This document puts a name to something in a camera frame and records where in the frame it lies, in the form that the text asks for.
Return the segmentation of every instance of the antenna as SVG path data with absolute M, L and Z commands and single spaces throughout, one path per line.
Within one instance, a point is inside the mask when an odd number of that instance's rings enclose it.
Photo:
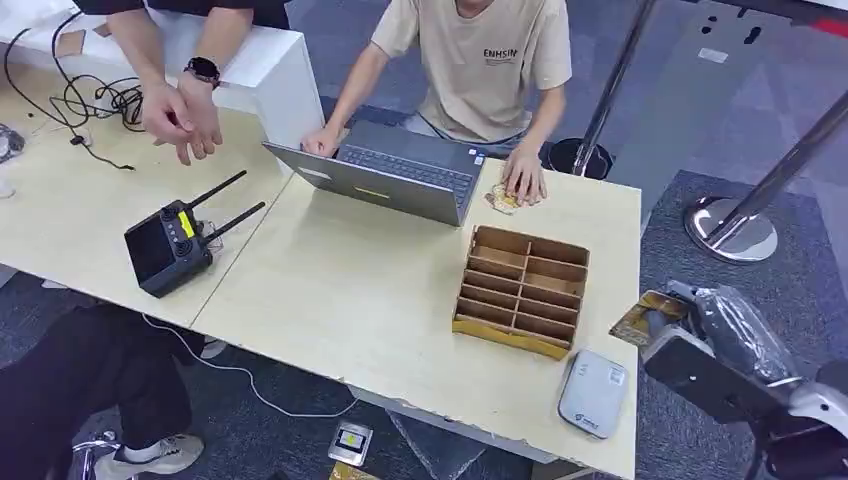
M 221 190 L 223 190 L 223 189 L 225 189 L 225 188 L 229 187 L 230 185 L 232 185 L 232 184 L 233 184 L 233 182 L 235 182 L 236 180 L 238 180 L 239 178 L 241 178 L 241 177 L 243 177 L 243 176 L 245 176 L 245 175 L 247 175 L 247 170 L 242 170 L 242 171 L 240 171 L 239 173 L 237 173 L 237 174 L 233 175 L 232 177 L 228 178 L 227 180 L 224 180 L 224 183 L 222 183 L 222 184 L 218 185 L 217 187 L 213 188 L 212 190 L 209 190 L 208 192 L 204 193 L 203 195 L 201 195 L 201 196 L 199 196 L 199 197 L 195 198 L 195 199 L 194 199 L 194 201 L 192 201 L 191 203 L 189 203 L 188 205 L 186 205 L 186 210 L 191 210 L 191 209 L 193 209 L 194 207 L 196 207 L 196 206 L 200 205 L 201 203 L 205 202 L 206 200 L 209 200 L 209 197 L 211 197 L 212 195 L 215 195 L 216 193 L 220 192 Z
M 236 178 L 238 178 L 238 175 L 231 178 L 230 180 L 235 181 Z M 239 223 L 247 220 L 247 217 L 253 215 L 254 213 L 258 212 L 259 210 L 262 210 L 263 207 L 265 207 L 265 202 L 259 202 L 256 205 L 250 207 L 250 210 L 248 210 L 248 211 L 242 213 L 241 215 L 239 215 L 238 217 L 230 220 L 229 222 L 227 222 L 226 225 L 219 228 L 218 230 L 215 230 L 214 232 L 209 234 L 209 236 L 207 236 L 203 240 L 201 240 L 201 242 L 200 242 L 201 245 L 204 246 L 204 247 L 206 245 L 209 245 L 209 242 L 211 242 L 212 240 L 215 240 L 216 238 L 220 237 L 221 235 L 227 233 L 228 231 L 230 231 L 230 229 L 232 229 L 233 227 L 235 227 Z

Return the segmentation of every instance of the sneaker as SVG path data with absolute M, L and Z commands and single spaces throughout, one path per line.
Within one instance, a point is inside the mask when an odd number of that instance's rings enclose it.
M 95 477 L 97 480 L 127 480 L 144 472 L 162 475 L 181 472 L 200 457 L 203 441 L 191 435 L 175 435 L 160 440 L 159 448 L 159 455 L 143 463 L 130 462 L 122 449 L 112 452 L 94 465 Z
M 226 342 L 206 335 L 205 343 L 203 344 L 203 351 L 200 352 L 200 358 L 204 360 L 211 360 L 220 355 L 225 348 L 227 348 Z

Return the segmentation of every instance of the jeans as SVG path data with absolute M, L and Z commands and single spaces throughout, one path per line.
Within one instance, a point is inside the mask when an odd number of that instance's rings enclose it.
M 474 147 L 478 150 L 481 150 L 486 153 L 488 157 L 495 158 L 506 158 L 515 150 L 515 147 L 521 143 L 521 140 L 524 138 L 524 135 L 527 133 L 523 131 L 513 137 L 509 137 L 504 140 L 500 140 L 492 143 L 474 143 L 474 142 L 466 142 L 464 140 L 457 140 L 451 137 L 447 132 L 443 130 L 439 130 L 430 124 L 424 117 L 421 116 L 420 113 L 415 112 L 409 118 L 407 118 L 403 122 L 403 128 L 412 133 L 418 133 L 421 135 L 427 135 L 428 137 L 439 137 L 444 138 L 445 140 L 451 140 L 454 142 L 464 143 L 471 147 Z
M 202 336 L 189 338 L 202 350 Z M 88 417 L 116 405 L 129 448 L 184 432 L 191 405 L 174 357 L 185 347 L 178 352 L 174 340 L 115 305 L 56 320 L 35 347 L 0 369 L 0 476 L 43 480 Z

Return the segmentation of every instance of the wooden divider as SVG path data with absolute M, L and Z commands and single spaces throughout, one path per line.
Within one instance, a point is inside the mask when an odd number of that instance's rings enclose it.
M 454 319 L 567 351 L 578 326 L 588 265 L 584 248 L 479 226 Z

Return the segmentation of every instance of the laptop keyboard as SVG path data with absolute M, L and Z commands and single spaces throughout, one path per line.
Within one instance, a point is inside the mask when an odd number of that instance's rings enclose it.
M 385 153 L 348 145 L 339 161 L 370 168 L 382 173 L 408 178 L 453 191 L 457 207 L 462 207 L 471 189 L 471 175 L 412 162 Z

